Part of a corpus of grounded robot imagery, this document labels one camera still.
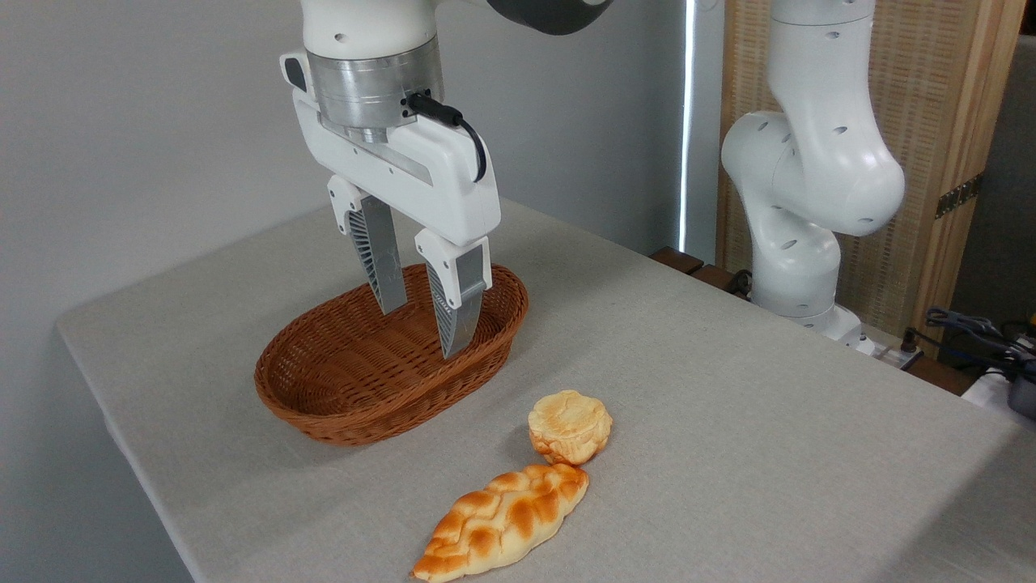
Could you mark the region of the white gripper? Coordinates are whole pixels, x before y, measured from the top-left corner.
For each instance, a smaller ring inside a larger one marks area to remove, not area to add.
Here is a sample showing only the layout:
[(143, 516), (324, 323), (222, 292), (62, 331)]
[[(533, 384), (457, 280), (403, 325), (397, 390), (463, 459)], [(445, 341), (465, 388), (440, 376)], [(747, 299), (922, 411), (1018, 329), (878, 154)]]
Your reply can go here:
[(425, 228), (415, 244), (441, 350), (451, 359), (473, 339), (482, 293), (492, 288), (483, 236), (497, 228), (502, 211), (488, 148), (469, 132), (428, 116), (388, 129), (385, 143), (366, 143), (323, 118), (306, 55), (282, 55), (281, 71), (293, 87), (308, 151), (336, 174), (327, 182), (334, 218), (385, 315), (407, 303), (391, 207)]

